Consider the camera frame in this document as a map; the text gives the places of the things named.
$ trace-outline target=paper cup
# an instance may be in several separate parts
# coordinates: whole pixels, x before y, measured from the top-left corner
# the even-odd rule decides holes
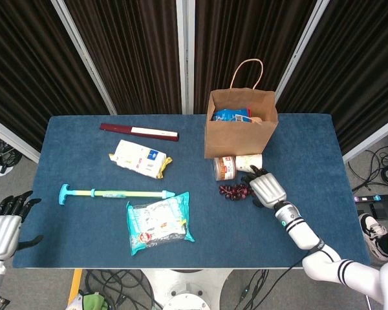
[[[263,157],[261,154],[256,155],[243,155],[235,157],[235,166],[238,171],[253,173],[250,165],[256,166],[258,169],[263,167]]]

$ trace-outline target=white shoe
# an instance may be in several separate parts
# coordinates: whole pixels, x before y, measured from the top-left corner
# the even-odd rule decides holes
[[[359,216],[359,219],[363,232],[363,239],[367,243],[368,248],[377,259],[387,261],[388,255],[384,253],[378,244],[378,239],[387,233],[387,229],[379,224],[370,214],[363,213]]]

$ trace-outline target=black curtain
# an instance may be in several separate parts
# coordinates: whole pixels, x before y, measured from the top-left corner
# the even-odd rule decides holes
[[[277,109],[332,114],[343,153],[384,126],[388,1],[331,1]]]
[[[181,113],[175,0],[66,0],[119,114]]]
[[[194,112],[205,113],[210,91],[228,88],[241,61],[259,58],[257,89],[275,90],[315,0],[196,0]],[[234,87],[252,87],[258,63],[245,64]]]
[[[107,114],[50,1],[0,1],[0,122],[40,150],[53,115]]]

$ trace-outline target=brown paper bag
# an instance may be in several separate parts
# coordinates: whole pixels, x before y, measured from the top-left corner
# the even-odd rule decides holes
[[[237,71],[248,61],[258,61],[261,64],[257,83],[253,89],[232,88]],[[210,93],[204,134],[205,158],[262,153],[278,124],[274,92],[255,89],[262,75],[261,60],[247,59],[237,67],[229,89],[213,90]],[[249,108],[255,121],[248,123],[211,120],[214,112],[228,108]]]

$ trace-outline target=red grapes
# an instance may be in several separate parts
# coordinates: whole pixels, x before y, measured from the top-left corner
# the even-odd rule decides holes
[[[252,188],[247,184],[235,184],[235,185],[220,185],[220,195],[224,195],[226,199],[231,201],[237,201],[240,199],[246,199],[246,197],[253,193]]]

